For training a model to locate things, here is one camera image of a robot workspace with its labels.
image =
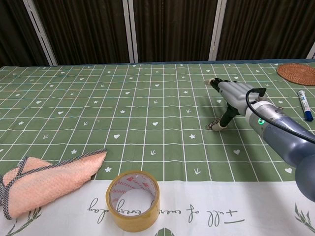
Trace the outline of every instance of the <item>green indicator light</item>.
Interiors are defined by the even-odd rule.
[[[258,119],[258,124],[263,125],[264,123],[265,123],[265,121],[264,121],[262,118],[259,118],[259,119]]]

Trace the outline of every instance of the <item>pink cloth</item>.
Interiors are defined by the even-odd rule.
[[[99,170],[105,157],[106,150],[96,151],[61,165],[29,157],[20,172],[21,166],[3,176],[4,215],[17,218],[80,188]]]

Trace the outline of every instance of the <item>white marker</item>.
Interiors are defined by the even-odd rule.
[[[300,91],[297,92],[297,94],[299,95],[300,102],[301,102],[302,107],[303,107],[305,120],[306,121],[312,121],[313,120],[313,116],[312,116],[312,113],[311,113],[310,106],[309,106],[309,104],[307,102],[307,99],[306,99],[306,96],[305,96],[305,92],[303,90],[300,90]]]

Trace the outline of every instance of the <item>curtain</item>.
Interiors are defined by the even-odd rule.
[[[228,0],[217,60],[306,58],[315,0]]]
[[[58,64],[129,62],[121,0],[33,0]]]
[[[138,59],[208,60],[217,0],[134,0]]]
[[[48,65],[22,0],[0,0],[0,67]]]

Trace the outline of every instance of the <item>grid pattern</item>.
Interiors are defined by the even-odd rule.
[[[226,103],[203,81],[266,87],[272,103],[306,129],[297,91],[314,112],[315,88],[285,81],[278,64],[138,64],[0,69],[0,174],[24,156],[58,163],[103,147],[95,179],[144,170],[159,181],[288,181],[294,168],[236,117],[205,125]]]

